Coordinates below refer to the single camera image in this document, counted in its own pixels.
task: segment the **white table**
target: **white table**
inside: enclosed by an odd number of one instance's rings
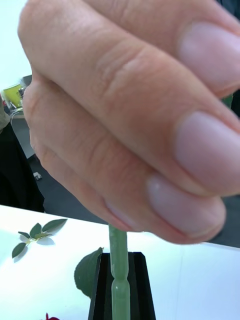
[[[0,318],[87,320],[90,299],[74,270],[87,254],[109,252],[108,227],[68,219],[49,245],[32,243],[16,261],[11,252],[37,222],[58,217],[0,206]],[[240,319],[240,250],[214,244],[181,246],[150,233],[129,233],[128,250],[147,260],[157,320]]]

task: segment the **black stand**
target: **black stand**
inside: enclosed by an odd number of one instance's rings
[[[131,320],[156,320],[145,256],[129,252]],[[110,254],[97,259],[88,320],[112,320],[112,282]]]

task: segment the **flower stem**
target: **flower stem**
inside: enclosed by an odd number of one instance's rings
[[[131,320],[127,232],[109,225],[112,320]]]

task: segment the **finger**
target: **finger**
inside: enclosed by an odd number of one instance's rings
[[[219,97],[240,86],[240,24],[215,0],[84,1],[179,59]]]
[[[41,74],[177,186],[239,192],[239,121],[192,73],[82,2],[34,4],[19,33]]]
[[[30,132],[31,146],[41,165],[63,185],[91,213],[123,231],[133,231],[126,223],[114,216],[106,207],[103,198],[87,182],[81,179],[56,153],[44,146]]]
[[[195,243],[223,226],[225,209],[219,198],[190,195],[169,183],[56,85],[39,84],[33,78],[25,93],[24,112],[38,140],[133,230],[150,231],[175,243]],[[46,154],[39,158],[47,168],[51,163],[58,167]]]

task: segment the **white wall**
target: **white wall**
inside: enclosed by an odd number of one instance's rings
[[[32,73],[17,28],[27,0],[0,0],[0,91]]]

